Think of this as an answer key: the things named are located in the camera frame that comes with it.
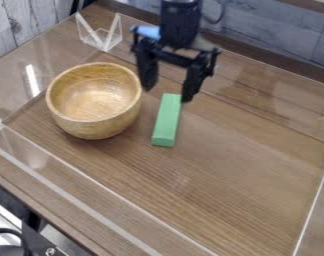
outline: green block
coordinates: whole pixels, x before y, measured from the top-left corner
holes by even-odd
[[[152,138],[153,145],[162,147],[174,146],[181,108],[181,95],[165,93],[162,96]]]

